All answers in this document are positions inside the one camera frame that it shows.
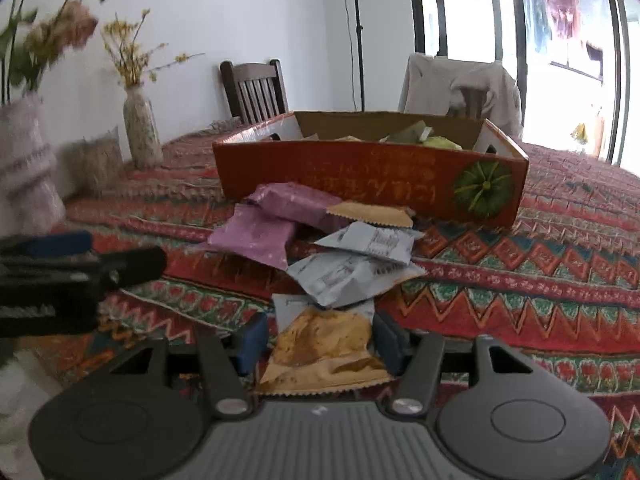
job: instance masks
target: wooden chair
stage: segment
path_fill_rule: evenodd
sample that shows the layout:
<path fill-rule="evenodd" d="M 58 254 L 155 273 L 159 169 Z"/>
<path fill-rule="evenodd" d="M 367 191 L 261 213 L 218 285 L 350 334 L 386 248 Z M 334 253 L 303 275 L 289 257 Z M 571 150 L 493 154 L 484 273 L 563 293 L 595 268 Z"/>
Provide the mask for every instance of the wooden chair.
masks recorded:
<path fill-rule="evenodd" d="M 223 61 L 220 73 L 231 115 L 242 118 L 244 124 L 260 123 L 289 111 L 279 60 L 235 66 Z"/>

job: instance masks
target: cable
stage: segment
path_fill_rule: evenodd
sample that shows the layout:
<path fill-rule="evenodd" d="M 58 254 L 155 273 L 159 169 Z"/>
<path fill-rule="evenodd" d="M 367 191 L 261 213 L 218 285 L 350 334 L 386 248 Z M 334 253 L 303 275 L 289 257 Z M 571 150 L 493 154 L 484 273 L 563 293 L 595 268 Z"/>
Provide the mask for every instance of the cable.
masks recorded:
<path fill-rule="evenodd" d="M 356 82 L 355 82 L 355 62 L 353 60 L 353 38 L 351 37 L 351 19 L 349 16 L 349 4 L 344 0 L 344 12 L 347 14 L 347 30 L 349 32 L 349 54 L 351 54 L 351 99 L 353 100 L 353 110 L 358 111 L 356 106 Z"/>

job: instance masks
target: gray gripper base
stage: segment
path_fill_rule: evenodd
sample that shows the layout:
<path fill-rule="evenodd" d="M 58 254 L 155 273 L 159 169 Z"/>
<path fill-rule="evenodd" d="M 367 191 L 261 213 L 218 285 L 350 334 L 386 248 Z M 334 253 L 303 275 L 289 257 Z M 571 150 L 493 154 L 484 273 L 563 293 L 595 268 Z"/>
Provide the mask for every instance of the gray gripper base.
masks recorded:
<path fill-rule="evenodd" d="M 373 402 L 266 402 L 215 426 L 166 480 L 470 480 L 420 424 Z"/>

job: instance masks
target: cardboard box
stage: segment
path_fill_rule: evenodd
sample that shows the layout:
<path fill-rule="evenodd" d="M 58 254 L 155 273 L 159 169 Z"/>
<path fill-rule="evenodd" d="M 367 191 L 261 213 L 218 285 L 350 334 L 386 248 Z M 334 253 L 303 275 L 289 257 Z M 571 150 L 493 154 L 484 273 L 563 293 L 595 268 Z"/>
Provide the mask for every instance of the cardboard box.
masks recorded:
<path fill-rule="evenodd" d="M 420 120 L 465 151 L 378 142 Z M 303 140 L 314 135 L 320 141 Z M 335 140 L 345 136 L 365 142 Z M 490 227 L 513 224 L 529 170 L 526 153 L 489 121 L 396 112 L 290 112 L 222 137 L 213 151 L 232 200 L 258 184 L 298 182 L 345 200 Z"/>

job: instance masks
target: white vase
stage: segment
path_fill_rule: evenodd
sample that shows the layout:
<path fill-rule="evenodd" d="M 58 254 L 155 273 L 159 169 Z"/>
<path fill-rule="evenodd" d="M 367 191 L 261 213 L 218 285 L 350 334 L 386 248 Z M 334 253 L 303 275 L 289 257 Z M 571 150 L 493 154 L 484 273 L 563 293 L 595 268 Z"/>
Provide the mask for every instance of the white vase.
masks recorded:
<path fill-rule="evenodd" d="M 148 168 L 162 162 L 162 146 L 158 139 L 156 118 L 151 101 L 142 86 L 127 88 L 127 100 L 122 107 L 129 139 L 131 158 L 136 168 Z"/>
<path fill-rule="evenodd" d="M 65 217 L 51 179 L 55 165 L 40 122 L 40 98 L 27 94 L 0 108 L 0 190 L 21 234 L 46 234 Z"/>

